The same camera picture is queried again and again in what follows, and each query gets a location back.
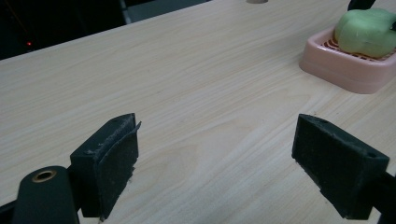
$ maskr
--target wood grain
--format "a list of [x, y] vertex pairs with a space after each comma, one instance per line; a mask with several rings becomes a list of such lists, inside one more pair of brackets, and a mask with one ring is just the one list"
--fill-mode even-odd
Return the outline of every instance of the wood grain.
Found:
[[140, 158], [106, 223], [361, 223], [341, 219], [291, 158], [305, 113], [384, 152], [396, 173], [396, 79], [360, 95], [298, 66], [347, 3], [214, 0], [1, 61], [0, 204], [135, 112]]

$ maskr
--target metal screw hole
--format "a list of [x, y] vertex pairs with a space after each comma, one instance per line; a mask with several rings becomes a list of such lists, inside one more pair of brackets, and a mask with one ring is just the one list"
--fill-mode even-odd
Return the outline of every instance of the metal screw hole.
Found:
[[42, 171], [35, 176], [33, 176], [32, 181], [35, 183], [42, 183], [47, 180], [52, 179], [54, 176], [56, 176], [56, 171], [54, 170], [47, 170], [47, 171]]

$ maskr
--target black object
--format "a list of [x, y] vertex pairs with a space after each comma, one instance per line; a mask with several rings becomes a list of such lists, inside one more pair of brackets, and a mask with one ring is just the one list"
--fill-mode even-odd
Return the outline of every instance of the black object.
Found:
[[389, 157], [329, 121], [300, 115], [291, 155], [348, 219], [368, 219], [374, 206], [396, 223], [396, 179]]
[[133, 7], [133, 6], [137, 6], [140, 4], [145, 4], [148, 2], [153, 2], [154, 0], [125, 0], [125, 5], [127, 7]]
[[394, 22], [394, 23], [392, 24], [392, 27], [390, 28], [390, 30], [396, 31], [396, 22]]
[[351, 0], [347, 9], [369, 9], [373, 6], [374, 2], [375, 0]]
[[69, 168], [27, 175], [17, 201], [0, 207], [0, 223], [79, 223], [79, 208], [84, 217], [108, 218], [132, 176], [139, 127], [134, 114], [111, 119], [72, 153]]

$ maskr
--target wooden table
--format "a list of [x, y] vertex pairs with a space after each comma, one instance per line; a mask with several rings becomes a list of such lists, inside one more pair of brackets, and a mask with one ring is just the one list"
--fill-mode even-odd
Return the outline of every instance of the wooden table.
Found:
[[396, 78], [361, 95], [298, 66], [347, 4], [214, 0], [0, 62], [0, 204], [135, 112], [140, 158], [106, 223], [365, 223], [340, 218], [291, 158], [305, 113], [387, 154], [396, 173]]

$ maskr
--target soap bar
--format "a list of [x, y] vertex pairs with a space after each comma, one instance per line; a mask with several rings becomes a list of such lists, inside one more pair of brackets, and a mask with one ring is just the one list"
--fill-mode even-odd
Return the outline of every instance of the soap bar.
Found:
[[396, 47], [394, 22], [396, 14], [382, 8], [350, 10], [337, 23], [334, 38], [345, 52], [380, 58]]

